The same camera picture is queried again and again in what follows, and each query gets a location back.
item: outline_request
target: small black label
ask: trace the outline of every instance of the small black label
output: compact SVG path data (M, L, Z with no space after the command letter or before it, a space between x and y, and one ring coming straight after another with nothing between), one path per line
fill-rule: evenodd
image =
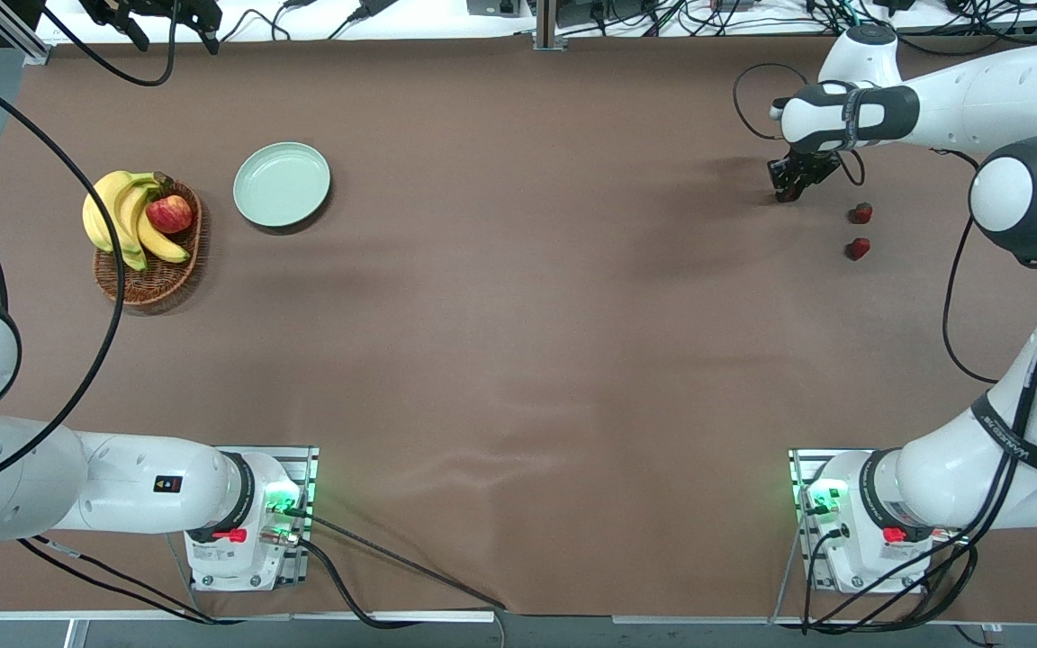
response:
M160 475L155 477L155 492L180 492L181 477Z

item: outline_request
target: plate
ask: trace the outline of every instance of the plate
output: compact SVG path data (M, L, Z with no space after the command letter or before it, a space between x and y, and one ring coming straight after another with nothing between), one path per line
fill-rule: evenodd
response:
M279 142L251 154L234 178L234 204L247 221L283 227L312 215L331 188L323 153L299 142Z

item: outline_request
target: gray floor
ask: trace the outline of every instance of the gray floor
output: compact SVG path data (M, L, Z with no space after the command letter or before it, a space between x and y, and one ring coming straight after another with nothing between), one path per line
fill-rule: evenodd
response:
M22 55L0 50L0 93L13 100L22 77ZM7 116L0 111L0 133ZM25 218L26 215L0 215ZM9 280L10 259L3 259ZM969 647L951 627L931 626L882 636L804 638L795 631L757 624L614 624L596 617L503 617L506 645L510 648L570 645L573 648L607 645L645 647L769 648L776 645L815 647ZM0 645L58 648L65 637L65 622L0 622ZM979 637L979 628L968 628ZM1005 645L1037 645L1037 626L1006 626ZM358 622L252 622L227 628L194 626L184 622L93 622L86 632L87 648L282 648L361 645L361 647L495 648L502 635L495 624L422 624L398 631L367 630Z

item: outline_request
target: wicker basket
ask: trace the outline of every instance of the wicker basket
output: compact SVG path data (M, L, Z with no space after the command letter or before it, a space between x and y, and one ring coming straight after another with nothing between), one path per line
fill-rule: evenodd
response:
M193 225L177 234L167 234L168 238L190 253L190 258L185 262L165 262L146 253L146 270L137 272L127 267L127 294L122 304L146 312L169 310L194 291L198 270L205 263L205 238L209 235L202 202L193 189L181 181L172 181L162 196L181 196L194 210ZM94 280L111 301L116 297L116 279L118 274L114 269L114 256L95 249Z

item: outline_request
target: velcro strap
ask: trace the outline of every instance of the velcro strap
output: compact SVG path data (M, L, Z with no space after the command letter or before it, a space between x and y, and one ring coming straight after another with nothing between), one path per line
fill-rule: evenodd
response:
M986 433L991 434L994 443L1000 444L1003 452L1037 471L1037 446L1016 434L1003 420L1003 416L994 411L991 399L986 395L987 392L983 392L971 404L971 412L975 415L975 419L979 420L979 425L983 426Z

